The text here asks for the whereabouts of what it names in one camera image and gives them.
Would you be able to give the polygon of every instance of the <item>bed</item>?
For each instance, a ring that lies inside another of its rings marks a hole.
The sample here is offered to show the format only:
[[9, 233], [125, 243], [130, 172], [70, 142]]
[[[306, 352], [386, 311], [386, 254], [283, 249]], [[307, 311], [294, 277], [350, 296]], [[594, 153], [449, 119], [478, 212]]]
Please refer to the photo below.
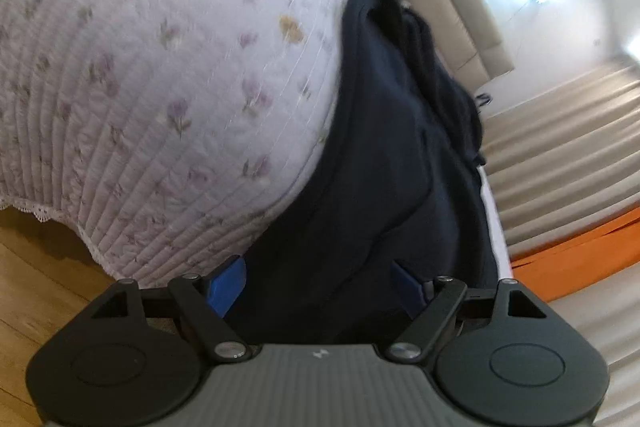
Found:
[[[0, 0], [0, 208], [143, 286], [242, 254], [321, 156], [345, 1]], [[407, 1], [469, 91], [510, 69], [483, 0]]]

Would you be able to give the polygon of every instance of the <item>wooden floor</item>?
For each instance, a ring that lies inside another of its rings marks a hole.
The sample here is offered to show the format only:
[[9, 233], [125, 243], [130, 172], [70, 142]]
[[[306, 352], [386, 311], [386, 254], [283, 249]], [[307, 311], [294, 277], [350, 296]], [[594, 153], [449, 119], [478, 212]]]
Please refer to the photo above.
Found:
[[24, 383], [26, 365], [111, 282], [67, 227], [0, 211], [0, 426], [40, 425]]

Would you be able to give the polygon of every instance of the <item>lace trim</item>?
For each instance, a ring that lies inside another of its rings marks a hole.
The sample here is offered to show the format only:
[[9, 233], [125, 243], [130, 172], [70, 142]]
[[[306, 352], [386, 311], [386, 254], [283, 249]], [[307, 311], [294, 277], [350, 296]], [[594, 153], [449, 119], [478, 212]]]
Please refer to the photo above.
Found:
[[98, 247], [94, 245], [93, 241], [89, 238], [89, 235], [84, 231], [84, 229], [64, 212], [56, 210], [55, 208], [52, 208], [52, 206], [46, 204], [33, 203], [33, 201], [14, 198], [13, 196], [0, 196], [0, 210], [4, 210], [10, 206], [24, 212], [25, 214], [33, 214], [41, 223], [54, 220], [58, 223], [62, 223], [66, 227], [69, 227], [78, 234], [78, 237], [87, 247], [87, 250], [89, 250], [91, 257], [94, 258], [94, 261], [100, 265], [107, 275], [110, 275], [116, 280], [124, 279], [124, 275], [118, 273], [109, 266], [102, 252], [100, 252]]

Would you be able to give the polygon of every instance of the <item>small logo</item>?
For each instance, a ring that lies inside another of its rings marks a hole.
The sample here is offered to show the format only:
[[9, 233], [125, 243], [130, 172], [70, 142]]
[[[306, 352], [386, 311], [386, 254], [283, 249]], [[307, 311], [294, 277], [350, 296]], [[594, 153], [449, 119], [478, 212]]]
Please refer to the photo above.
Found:
[[330, 353], [326, 349], [321, 349], [320, 351], [314, 351], [312, 355], [316, 357], [316, 359], [324, 359], [324, 357], [328, 357]]

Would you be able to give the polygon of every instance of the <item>metal screw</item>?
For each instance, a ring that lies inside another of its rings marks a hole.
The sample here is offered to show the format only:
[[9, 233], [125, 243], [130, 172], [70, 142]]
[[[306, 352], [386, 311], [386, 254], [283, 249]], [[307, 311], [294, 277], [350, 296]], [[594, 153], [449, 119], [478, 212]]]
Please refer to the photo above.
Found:
[[216, 355], [223, 359], [233, 360], [239, 359], [246, 353], [246, 346], [239, 342], [223, 342], [219, 343], [214, 349]]
[[408, 342], [398, 342], [389, 347], [389, 354], [401, 360], [417, 359], [421, 353], [420, 347]]

